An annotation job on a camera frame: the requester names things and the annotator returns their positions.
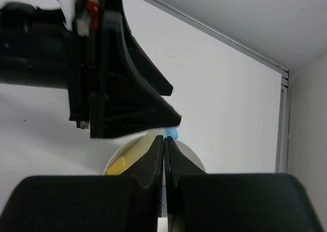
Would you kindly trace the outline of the yellow highlighter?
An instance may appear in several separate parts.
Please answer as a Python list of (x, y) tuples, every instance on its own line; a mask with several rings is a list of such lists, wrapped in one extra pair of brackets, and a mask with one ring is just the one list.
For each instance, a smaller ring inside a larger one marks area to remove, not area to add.
[(149, 133), (129, 141), (109, 160), (103, 174), (120, 175), (125, 172), (148, 152), (155, 138), (155, 134)]

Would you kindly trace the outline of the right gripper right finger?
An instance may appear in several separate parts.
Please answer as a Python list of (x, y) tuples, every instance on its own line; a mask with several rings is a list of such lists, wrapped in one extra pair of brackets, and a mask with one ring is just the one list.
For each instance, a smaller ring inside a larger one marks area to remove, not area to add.
[(171, 137), (163, 150), (169, 231), (323, 231), (294, 176), (208, 174)]

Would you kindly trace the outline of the blue highlighter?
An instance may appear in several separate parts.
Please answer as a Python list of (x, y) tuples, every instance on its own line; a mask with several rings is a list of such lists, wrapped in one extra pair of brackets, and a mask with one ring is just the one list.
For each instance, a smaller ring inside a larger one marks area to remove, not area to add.
[(178, 131), (175, 127), (165, 128), (165, 138), (171, 137), (172, 139), (176, 140), (178, 139)]

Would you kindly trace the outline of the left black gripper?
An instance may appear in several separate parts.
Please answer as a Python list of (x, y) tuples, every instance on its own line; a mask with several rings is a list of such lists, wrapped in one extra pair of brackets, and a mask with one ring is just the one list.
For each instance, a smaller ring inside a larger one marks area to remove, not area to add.
[(1, 83), (64, 88), (70, 120), (105, 127), (109, 46), (102, 24), (106, 0), (56, 0), (45, 9), (23, 1), (1, 7)]

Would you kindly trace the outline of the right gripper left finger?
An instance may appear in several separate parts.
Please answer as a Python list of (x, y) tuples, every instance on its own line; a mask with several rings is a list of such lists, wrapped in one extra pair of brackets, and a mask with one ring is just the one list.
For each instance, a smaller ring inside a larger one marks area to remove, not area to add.
[(157, 231), (164, 139), (120, 175), (30, 176), (10, 195), (1, 231)]

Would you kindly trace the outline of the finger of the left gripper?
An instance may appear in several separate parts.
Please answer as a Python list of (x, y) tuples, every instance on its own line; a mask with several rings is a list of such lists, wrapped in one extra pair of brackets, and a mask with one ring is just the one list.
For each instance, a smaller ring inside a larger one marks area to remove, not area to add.
[(173, 85), (159, 71), (132, 35), (125, 15), (123, 0), (105, 0), (105, 7), (122, 15), (126, 46), (138, 72), (161, 96), (170, 96), (173, 92)]
[(89, 95), (90, 137), (119, 138), (181, 123), (181, 115), (157, 92)]

